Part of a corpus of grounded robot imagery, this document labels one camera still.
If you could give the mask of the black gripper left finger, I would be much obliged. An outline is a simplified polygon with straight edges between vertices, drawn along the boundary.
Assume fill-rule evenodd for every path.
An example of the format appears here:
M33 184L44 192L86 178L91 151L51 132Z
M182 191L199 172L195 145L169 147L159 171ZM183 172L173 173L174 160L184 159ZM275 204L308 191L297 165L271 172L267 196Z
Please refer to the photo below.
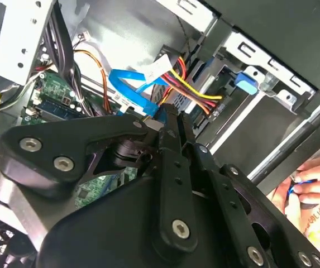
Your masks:
M185 115L172 104L146 122L125 114L10 128L0 137L0 220L39 250L74 212L78 185L134 167L156 183L155 233L183 250L194 219L183 150L193 142Z

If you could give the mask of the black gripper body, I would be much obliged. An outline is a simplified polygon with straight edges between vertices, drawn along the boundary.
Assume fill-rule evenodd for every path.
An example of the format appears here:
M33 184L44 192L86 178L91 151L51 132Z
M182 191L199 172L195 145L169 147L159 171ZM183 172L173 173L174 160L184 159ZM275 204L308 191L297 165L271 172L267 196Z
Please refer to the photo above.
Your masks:
M188 176L137 179L57 223L37 267L226 267Z

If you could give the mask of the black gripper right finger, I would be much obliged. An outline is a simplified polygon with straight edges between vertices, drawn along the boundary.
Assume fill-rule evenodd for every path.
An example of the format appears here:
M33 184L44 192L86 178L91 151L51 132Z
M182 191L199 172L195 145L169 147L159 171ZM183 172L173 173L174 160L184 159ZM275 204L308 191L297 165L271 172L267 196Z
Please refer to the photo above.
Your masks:
M218 167L196 143L188 116L178 115L192 185L207 197L209 235L226 267L320 267L320 252L235 166Z

